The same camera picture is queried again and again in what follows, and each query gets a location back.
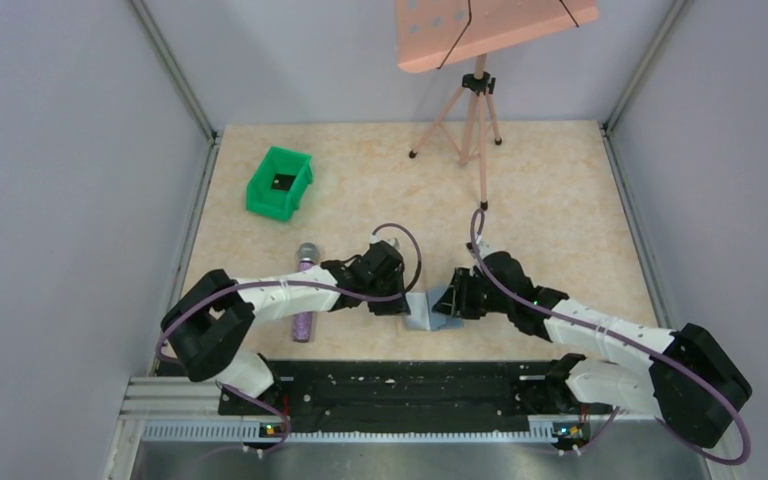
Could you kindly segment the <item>beige card holder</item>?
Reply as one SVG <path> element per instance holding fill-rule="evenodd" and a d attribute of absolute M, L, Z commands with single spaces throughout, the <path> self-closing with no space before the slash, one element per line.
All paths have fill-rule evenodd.
<path fill-rule="evenodd" d="M 402 325 L 407 331 L 439 332 L 465 326 L 464 320 L 449 319 L 432 311 L 431 294 L 440 286 L 444 285 L 432 287 L 425 292 L 408 293 L 411 314 L 402 317 Z"/>

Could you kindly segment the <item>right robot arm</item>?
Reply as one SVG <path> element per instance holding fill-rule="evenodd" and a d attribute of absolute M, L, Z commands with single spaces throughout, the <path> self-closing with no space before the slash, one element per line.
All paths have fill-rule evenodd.
<path fill-rule="evenodd" d="M 573 347 L 546 375 L 559 407 L 600 403 L 650 415 L 686 442 L 714 447 L 753 390 L 705 328 L 647 327 L 536 285 L 505 251 L 455 269 L 433 312 L 503 314 L 521 333 Z"/>

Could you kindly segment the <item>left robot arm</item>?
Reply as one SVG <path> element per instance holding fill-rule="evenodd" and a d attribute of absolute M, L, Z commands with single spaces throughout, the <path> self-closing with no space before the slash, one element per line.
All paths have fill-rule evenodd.
<path fill-rule="evenodd" d="M 225 270 L 205 274 L 164 316 L 160 346 L 194 382 L 215 382 L 257 398 L 275 382 L 265 359 L 242 347 L 256 324 L 309 312 L 367 304 L 375 315 L 407 310 L 404 259 L 375 241 L 348 260 L 328 260 L 291 275 L 238 280 Z"/>

